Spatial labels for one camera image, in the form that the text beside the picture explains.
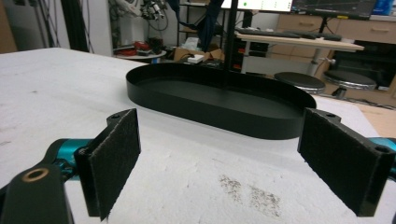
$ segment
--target round stool seat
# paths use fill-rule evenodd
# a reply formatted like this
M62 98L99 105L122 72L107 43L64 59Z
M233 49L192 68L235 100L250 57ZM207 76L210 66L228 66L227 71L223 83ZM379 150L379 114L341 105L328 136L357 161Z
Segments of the round stool seat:
M324 78L332 84L349 89L372 91L376 86L374 80L351 72L326 71Z
M326 87L326 85L319 79L301 73L293 73L293 72L276 73L274 75L274 79L293 85L311 94L323 93Z

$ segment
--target black tray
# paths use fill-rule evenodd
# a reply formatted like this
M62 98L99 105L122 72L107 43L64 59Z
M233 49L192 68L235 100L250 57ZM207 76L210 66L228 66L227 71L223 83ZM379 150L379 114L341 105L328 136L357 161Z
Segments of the black tray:
M140 66L126 79L138 105L263 139L300 136L304 109L316 108L311 95L291 85L183 63Z

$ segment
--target keyboard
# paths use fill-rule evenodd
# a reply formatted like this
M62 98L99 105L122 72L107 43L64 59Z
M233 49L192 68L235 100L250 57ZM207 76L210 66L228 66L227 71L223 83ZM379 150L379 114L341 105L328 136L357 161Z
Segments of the keyboard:
M331 40L331 41L341 41L341 39L343 38L340 35L327 34L327 33L317 33L317 32L310 32L310 31L292 31L292 30L287 30L287 31L284 31L284 33L295 34L295 35L299 35L299 36L311 35L311 36L314 36L315 38L323 37L323 39Z
M237 31L241 35L263 35L263 36L275 36L275 37L286 37L286 38L300 38L299 35L293 33L252 30L252 29L244 29L239 27L235 27L235 31Z

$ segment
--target stool leg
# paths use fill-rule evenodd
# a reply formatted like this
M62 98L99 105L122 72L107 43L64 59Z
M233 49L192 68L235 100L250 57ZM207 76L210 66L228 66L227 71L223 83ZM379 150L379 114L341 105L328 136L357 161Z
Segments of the stool leg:
M344 99L346 92L347 92L347 89L340 87L332 93L332 96L335 96L335 98L342 100L342 99Z

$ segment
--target computer monitor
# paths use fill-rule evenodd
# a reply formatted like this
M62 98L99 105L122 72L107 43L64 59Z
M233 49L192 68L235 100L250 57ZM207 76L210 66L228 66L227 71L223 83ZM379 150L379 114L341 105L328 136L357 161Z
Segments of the computer monitor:
M291 11L327 18L368 20L376 0L294 0Z
M232 0L224 0L222 8L231 8ZM290 12L292 0L239 0L240 10L259 10L266 12Z

